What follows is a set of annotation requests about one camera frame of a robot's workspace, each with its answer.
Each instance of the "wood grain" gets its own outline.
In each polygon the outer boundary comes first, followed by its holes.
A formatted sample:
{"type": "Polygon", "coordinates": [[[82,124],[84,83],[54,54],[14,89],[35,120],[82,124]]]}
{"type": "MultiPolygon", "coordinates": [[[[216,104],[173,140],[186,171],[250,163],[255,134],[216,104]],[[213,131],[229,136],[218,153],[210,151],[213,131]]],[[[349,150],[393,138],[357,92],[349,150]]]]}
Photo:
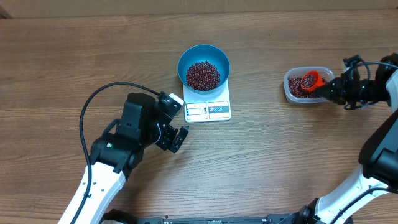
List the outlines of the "wood grain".
{"type": "Polygon", "coordinates": [[[397,0],[2,0],[12,18],[395,9],[397,0]]]}
{"type": "MultiPolygon", "coordinates": [[[[86,98],[116,81],[182,96],[177,62],[195,44],[216,45],[231,61],[232,120],[191,124],[176,154],[148,148],[109,207],[170,218],[297,211],[353,171],[391,109],[291,105],[284,74],[319,65],[339,75],[355,54],[380,60],[398,51],[397,29],[396,10],[1,20],[0,223],[56,223],[85,166],[86,98]]],[[[111,88],[92,101],[89,146],[132,91],[111,88]]],[[[173,121],[184,124],[182,115],[173,121]]],[[[375,200],[356,223],[397,223],[397,202],[375,200]]]]}

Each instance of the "orange scoop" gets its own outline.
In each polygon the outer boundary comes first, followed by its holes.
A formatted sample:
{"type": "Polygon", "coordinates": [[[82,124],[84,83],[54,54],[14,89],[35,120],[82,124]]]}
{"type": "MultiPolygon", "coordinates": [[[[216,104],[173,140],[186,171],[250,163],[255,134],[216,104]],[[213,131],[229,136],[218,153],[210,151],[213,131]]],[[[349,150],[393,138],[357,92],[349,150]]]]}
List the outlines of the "orange scoop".
{"type": "Polygon", "coordinates": [[[322,81],[322,77],[319,75],[317,71],[310,71],[307,74],[303,76],[300,82],[300,87],[302,90],[307,91],[307,92],[314,92],[316,88],[323,86],[325,83],[322,81]],[[308,78],[306,78],[309,75],[313,75],[315,81],[312,86],[308,86],[308,83],[305,83],[308,78]]]}

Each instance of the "pile of beans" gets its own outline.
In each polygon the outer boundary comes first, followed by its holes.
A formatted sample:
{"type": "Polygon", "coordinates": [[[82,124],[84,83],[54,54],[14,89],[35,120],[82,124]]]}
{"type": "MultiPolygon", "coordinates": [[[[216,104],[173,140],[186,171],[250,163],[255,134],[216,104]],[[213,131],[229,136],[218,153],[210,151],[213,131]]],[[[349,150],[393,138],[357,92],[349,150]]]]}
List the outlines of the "pile of beans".
{"type": "Polygon", "coordinates": [[[187,85],[194,90],[215,89],[220,83],[220,73],[208,61],[194,63],[187,71],[187,85]]]}
{"type": "MultiPolygon", "coordinates": [[[[288,78],[287,81],[289,83],[289,90],[293,96],[295,96],[297,98],[316,98],[317,97],[317,96],[315,96],[315,93],[309,93],[307,91],[304,91],[301,88],[301,86],[300,86],[301,78],[288,78]]],[[[322,81],[324,83],[327,83],[327,81],[324,78],[322,78],[322,81]]],[[[309,76],[305,77],[305,80],[303,81],[303,85],[306,88],[313,86],[314,83],[315,83],[315,79],[314,79],[313,75],[309,75],[309,76]]]]}

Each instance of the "clear plastic container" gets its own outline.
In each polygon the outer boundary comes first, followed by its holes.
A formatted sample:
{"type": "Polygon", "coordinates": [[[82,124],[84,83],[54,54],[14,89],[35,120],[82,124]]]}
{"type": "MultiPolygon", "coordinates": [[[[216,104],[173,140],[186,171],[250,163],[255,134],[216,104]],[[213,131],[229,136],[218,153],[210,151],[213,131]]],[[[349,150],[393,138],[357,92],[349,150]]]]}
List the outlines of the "clear plastic container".
{"type": "Polygon", "coordinates": [[[325,78],[326,81],[330,81],[335,78],[333,72],[325,67],[300,67],[290,69],[284,77],[285,95],[286,100],[289,103],[322,103],[328,101],[325,98],[297,98],[293,96],[289,90],[288,78],[302,78],[307,72],[314,70],[318,71],[319,75],[325,78]]]}

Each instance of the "wall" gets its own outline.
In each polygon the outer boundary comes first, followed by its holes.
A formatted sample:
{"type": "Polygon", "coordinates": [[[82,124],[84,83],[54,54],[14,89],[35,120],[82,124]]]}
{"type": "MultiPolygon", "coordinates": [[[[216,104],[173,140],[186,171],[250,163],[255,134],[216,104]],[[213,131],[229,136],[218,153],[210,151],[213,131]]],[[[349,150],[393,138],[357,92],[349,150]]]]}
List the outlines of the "wall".
{"type": "Polygon", "coordinates": [[[12,18],[395,9],[398,0],[2,0],[12,18]]]}

